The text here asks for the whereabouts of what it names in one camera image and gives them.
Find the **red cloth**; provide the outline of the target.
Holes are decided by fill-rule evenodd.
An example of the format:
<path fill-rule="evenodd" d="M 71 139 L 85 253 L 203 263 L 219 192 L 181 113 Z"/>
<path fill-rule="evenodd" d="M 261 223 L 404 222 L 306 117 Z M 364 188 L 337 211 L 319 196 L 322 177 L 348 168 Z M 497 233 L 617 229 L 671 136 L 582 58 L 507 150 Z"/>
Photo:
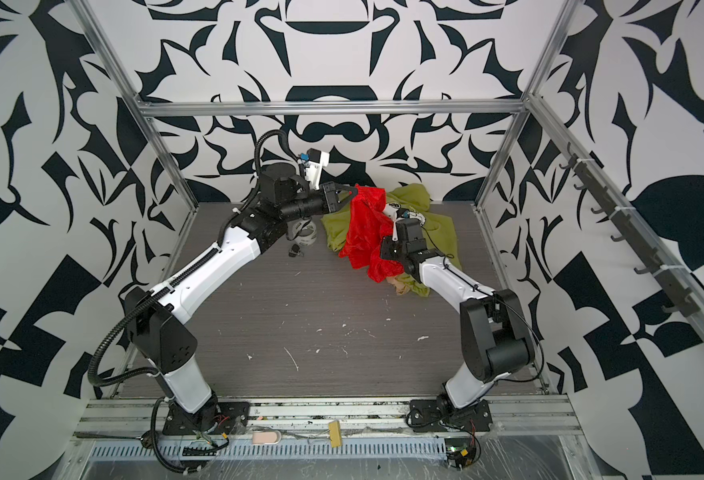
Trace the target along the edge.
<path fill-rule="evenodd" d="M 365 269 L 370 279 L 381 283 L 404 273 L 401 263 L 381 257 L 385 237 L 393 233 L 394 222 L 385 213 L 389 206 L 384 189 L 356 186 L 350 202 L 350 223 L 345 244 L 339 254 L 353 269 Z"/>

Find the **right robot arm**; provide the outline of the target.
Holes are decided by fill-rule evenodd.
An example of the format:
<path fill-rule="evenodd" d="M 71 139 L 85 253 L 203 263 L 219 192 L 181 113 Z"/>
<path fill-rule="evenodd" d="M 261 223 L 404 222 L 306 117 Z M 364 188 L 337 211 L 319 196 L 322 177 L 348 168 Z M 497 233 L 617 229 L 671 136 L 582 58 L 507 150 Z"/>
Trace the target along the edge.
<path fill-rule="evenodd" d="M 481 284 L 429 247 L 419 220 L 396 220 L 393 234 L 382 240 L 381 258 L 399 263 L 458 312 L 463 364 L 444 385 L 450 409 L 473 405 L 495 384 L 535 362 L 538 341 L 520 312 L 518 296 Z"/>

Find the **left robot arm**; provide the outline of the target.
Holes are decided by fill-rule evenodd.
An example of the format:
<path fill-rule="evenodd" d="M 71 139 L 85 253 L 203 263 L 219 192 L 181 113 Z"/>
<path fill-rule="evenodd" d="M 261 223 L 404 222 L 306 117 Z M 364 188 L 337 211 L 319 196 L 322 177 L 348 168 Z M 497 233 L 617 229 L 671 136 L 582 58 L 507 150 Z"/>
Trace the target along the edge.
<path fill-rule="evenodd" d="M 322 167 L 315 162 L 299 168 L 266 167 L 246 203 L 210 247 L 163 283 L 138 294 L 123 329 L 149 361 L 146 374 L 157 378 L 166 396 L 184 412 L 197 414 L 214 402 L 187 322 L 238 270 L 285 237 L 290 223 L 335 213 L 357 195 L 357 188 L 323 183 L 321 175 Z"/>

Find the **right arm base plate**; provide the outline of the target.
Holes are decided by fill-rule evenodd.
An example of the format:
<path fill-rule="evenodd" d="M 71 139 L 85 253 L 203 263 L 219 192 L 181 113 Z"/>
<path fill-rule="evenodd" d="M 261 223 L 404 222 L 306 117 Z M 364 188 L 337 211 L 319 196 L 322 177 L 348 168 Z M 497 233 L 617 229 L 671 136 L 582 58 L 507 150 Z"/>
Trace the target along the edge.
<path fill-rule="evenodd" d="M 405 416 L 406 425 L 416 432 L 469 430 L 489 432 L 494 420 L 487 400 L 478 400 L 464 408 L 455 408 L 448 397 L 413 399 Z"/>

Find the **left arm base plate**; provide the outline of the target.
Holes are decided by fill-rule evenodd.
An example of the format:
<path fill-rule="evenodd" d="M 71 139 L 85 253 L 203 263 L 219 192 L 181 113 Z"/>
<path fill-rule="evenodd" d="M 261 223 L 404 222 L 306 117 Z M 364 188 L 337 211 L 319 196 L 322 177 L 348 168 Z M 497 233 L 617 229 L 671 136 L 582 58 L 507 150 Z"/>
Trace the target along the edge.
<path fill-rule="evenodd" d="M 225 401 L 206 403 L 198 412 L 189 413 L 172 402 L 162 433 L 166 436 L 184 436 L 195 433 L 232 434 L 248 425 L 251 403 L 247 401 Z"/>

